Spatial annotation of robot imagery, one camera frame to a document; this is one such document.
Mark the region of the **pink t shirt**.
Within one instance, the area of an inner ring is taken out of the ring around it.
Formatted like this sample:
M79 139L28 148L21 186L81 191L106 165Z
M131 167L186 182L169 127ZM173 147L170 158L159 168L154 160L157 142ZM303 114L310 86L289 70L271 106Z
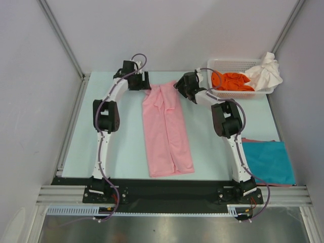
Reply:
M175 83L152 85L142 102L146 157L151 178L194 173Z

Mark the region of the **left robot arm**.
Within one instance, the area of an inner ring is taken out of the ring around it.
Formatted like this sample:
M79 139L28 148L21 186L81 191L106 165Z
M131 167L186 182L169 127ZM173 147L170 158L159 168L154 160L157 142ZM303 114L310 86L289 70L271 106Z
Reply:
M109 145L120 126L117 103L125 91L150 90L149 74L143 71L145 62L125 60L113 76L113 84L101 100L93 101L93 125L97 131L97 153L88 193L94 194L100 202L107 202L112 196L112 186L107 182Z

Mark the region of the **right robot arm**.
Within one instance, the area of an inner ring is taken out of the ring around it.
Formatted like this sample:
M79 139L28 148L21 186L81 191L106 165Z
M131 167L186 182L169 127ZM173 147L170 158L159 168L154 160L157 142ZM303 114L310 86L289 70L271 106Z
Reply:
M184 98L211 110L214 131L227 144L232 154L234 199L239 203L246 203L252 197L252 192L257 190L242 146L241 133L245 128L246 115L235 100L219 98L212 91L201 87L202 78L197 70L187 72L174 84L174 88Z

